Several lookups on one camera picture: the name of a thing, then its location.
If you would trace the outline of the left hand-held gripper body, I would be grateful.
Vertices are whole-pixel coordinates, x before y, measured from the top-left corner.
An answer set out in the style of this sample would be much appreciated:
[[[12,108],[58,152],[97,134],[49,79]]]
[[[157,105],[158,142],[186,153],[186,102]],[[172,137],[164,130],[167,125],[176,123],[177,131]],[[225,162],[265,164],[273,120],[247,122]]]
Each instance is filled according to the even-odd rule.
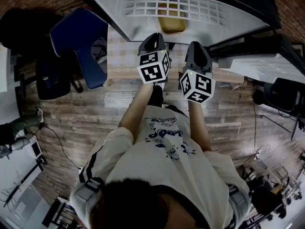
[[[170,59],[165,49],[137,56],[137,70],[144,84],[165,81]]]

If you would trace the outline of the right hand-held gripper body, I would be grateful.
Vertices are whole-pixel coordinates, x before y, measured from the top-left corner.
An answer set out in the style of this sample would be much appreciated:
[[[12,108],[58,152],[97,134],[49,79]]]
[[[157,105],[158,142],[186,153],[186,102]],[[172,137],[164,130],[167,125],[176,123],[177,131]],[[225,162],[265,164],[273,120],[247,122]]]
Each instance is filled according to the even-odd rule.
[[[213,97],[216,81],[212,69],[212,61],[208,61],[203,67],[194,62],[185,62],[183,75],[179,79],[184,99],[202,104]]]

